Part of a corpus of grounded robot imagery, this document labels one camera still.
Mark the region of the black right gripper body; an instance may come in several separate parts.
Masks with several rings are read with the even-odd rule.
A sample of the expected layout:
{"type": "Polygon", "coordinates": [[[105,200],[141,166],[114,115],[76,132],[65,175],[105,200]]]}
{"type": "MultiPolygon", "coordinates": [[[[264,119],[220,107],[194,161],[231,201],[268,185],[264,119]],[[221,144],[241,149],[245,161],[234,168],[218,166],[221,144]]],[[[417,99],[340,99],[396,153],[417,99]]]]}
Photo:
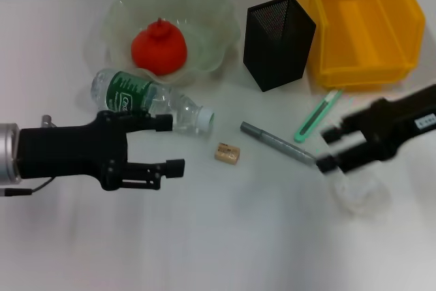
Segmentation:
{"type": "Polygon", "coordinates": [[[360,131],[371,161],[386,161],[408,140],[435,130],[435,85],[402,99],[381,98],[363,113],[360,131]]]}

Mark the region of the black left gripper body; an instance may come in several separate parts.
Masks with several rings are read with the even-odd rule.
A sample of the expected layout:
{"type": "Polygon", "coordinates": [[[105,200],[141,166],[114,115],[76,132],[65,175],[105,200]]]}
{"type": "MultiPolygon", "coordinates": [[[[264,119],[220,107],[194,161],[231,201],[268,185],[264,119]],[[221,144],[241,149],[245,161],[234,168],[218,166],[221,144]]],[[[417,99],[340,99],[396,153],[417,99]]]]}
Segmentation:
{"type": "Polygon", "coordinates": [[[102,189],[122,186],[127,163],[126,116],[99,112],[81,126],[22,129],[18,171],[23,179],[89,175],[102,189]]]}

